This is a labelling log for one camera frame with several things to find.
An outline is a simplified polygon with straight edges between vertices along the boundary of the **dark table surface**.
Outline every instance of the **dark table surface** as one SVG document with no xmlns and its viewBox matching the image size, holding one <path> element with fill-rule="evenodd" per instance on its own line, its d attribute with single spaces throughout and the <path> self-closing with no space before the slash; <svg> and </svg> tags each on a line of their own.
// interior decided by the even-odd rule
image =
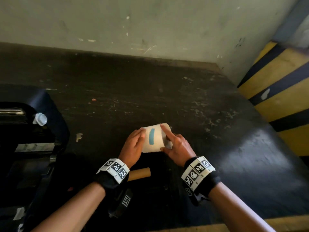
<svg viewBox="0 0 309 232">
<path fill-rule="evenodd" d="M 71 132 L 41 210 L 74 194 L 67 187 L 77 191 L 89 182 L 134 129 L 166 122 L 262 218 L 309 213 L 308 168 L 226 77 L 125 56 L 0 45 L 0 83 L 46 88 Z M 142 154 L 134 168 L 143 167 L 152 176 L 129 184 L 134 196 L 126 214 L 108 219 L 103 201 L 87 230 L 103 223 L 145 231 L 222 222 L 209 202 L 191 204 L 183 170 L 163 153 Z"/>
</svg>

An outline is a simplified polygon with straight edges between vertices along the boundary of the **left hand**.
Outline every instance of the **left hand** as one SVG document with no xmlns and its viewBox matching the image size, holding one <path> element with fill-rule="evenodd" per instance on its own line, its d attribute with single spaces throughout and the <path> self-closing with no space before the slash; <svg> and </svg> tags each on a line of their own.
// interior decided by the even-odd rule
<svg viewBox="0 0 309 232">
<path fill-rule="evenodd" d="M 134 130 L 127 138 L 120 152 L 119 159 L 130 169 L 141 157 L 141 150 L 145 142 L 146 129 Z"/>
</svg>

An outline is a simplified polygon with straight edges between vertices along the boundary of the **yellow and black stripe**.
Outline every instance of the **yellow and black stripe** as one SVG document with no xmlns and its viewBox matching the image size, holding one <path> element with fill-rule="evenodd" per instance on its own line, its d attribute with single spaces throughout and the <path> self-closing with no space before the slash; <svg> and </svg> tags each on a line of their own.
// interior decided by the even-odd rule
<svg viewBox="0 0 309 232">
<path fill-rule="evenodd" d="M 309 155 L 307 55 L 268 43 L 238 90 L 297 155 Z"/>
</svg>

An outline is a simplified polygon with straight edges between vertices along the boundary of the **hand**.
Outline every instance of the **hand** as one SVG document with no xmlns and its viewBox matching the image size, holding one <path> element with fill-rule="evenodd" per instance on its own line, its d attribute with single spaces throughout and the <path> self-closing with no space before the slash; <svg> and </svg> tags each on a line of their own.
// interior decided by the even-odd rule
<svg viewBox="0 0 309 232">
<path fill-rule="evenodd" d="M 160 126 L 173 144 L 171 150 L 166 147 L 162 147 L 160 150 L 165 152 L 175 162 L 175 164 L 184 167 L 184 164 L 187 162 L 187 160 L 195 157 L 196 154 L 192 150 L 188 141 L 184 139 L 181 134 L 173 134 L 164 125 Z"/>
<path fill-rule="evenodd" d="M 141 157 L 141 150 L 145 142 L 146 129 L 134 130 L 127 138 L 120 152 L 119 159 L 130 169 Z"/>
</svg>

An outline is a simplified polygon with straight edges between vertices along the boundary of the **forearm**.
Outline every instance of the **forearm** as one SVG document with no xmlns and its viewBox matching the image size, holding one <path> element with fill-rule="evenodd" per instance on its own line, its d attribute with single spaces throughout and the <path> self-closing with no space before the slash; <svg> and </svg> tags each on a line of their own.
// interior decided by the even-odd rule
<svg viewBox="0 0 309 232">
<path fill-rule="evenodd" d="M 103 187 L 93 182 L 41 222 L 32 232 L 79 232 L 104 197 Z"/>
<path fill-rule="evenodd" d="M 275 232 L 223 183 L 218 183 L 210 191 L 208 197 L 231 232 Z"/>
</svg>

